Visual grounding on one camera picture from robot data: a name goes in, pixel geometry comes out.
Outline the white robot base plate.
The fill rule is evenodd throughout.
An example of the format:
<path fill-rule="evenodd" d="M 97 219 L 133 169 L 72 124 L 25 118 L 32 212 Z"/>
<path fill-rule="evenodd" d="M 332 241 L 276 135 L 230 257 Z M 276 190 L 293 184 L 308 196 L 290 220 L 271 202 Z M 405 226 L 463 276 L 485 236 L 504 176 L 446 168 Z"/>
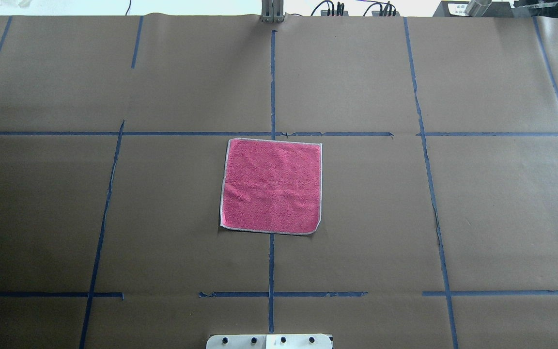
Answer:
<path fill-rule="evenodd" d="M 333 349 L 332 336 L 323 333 L 213 335 L 206 349 Z"/>

